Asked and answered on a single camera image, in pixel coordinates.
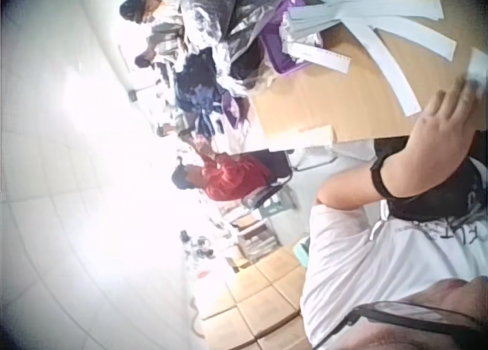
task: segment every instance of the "white shirt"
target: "white shirt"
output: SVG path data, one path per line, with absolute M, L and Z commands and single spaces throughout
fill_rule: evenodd
M 373 240 L 370 234 L 363 208 L 312 208 L 300 306 L 313 345 L 357 305 L 399 300 L 443 279 L 488 275 L 486 218 L 456 232 L 442 221 L 415 224 L 390 218 Z

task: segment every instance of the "clear plastic bag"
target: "clear plastic bag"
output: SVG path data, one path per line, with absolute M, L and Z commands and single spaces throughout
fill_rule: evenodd
M 257 38 L 280 1 L 236 0 L 229 34 L 213 49 L 217 81 L 233 96 L 247 96 L 250 89 L 268 83 L 267 77 L 271 73 L 262 62 L 263 49 L 258 51 L 256 48 L 260 47 Z M 257 56 L 260 56 L 257 64 L 249 62 L 250 59 L 257 60 Z M 239 76 L 245 65 L 249 65 L 248 76 Z
M 236 0 L 181 0 L 188 39 L 199 49 L 215 47 L 228 33 Z

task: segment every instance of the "wooden table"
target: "wooden table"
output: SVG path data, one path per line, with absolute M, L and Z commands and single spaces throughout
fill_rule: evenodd
M 420 24 L 457 41 L 453 62 L 418 44 L 379 31 L 380 38 L 403 70 L 419 103 L 438 89 L 449 89 L 466 71 L 471 47 L 486 52 L 486 13 L 474 0 L 441 0 L 445 19 Z M 321 66 L 279 78 L 252 98 L 265 139 L 289 140 L 297 132 L 330 125 L 336 142 L 407 135 L 413 120 L 403 116 L 399 102 L 376 63 L 342 25 L 323 32 L 324 48 L 352 58 L 347 75 Z M 477 115 L 485 127 L 486 108 Z

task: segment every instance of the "red shirt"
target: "red shirt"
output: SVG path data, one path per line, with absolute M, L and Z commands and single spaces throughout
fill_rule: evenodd
M 202 173 L 210 176 L 205 193 L 214 201 L 242 199 L 268 184 L 271 173 L 251 156 L 241 156 L 237 161 L 227 154 L 218 154 L 215 161 L 207 156 L 201 158 L 204 160 Z

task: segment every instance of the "black wristband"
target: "black wristband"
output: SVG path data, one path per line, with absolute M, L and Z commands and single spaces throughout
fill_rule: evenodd
M 373 186 L 385 199 L 394 199 L 395 197 L 388 191 L 387 187 L 383 183 L 383 179 L 381 178 L 381 167 L 383 167 L 383 163 L 386 158 L 388 158 L 390 154 L 384 153 L 382 156 L 378 156 L 377 160 L 373 163 L 370 168 L 371 171 L 371 180 L 373 181 Z

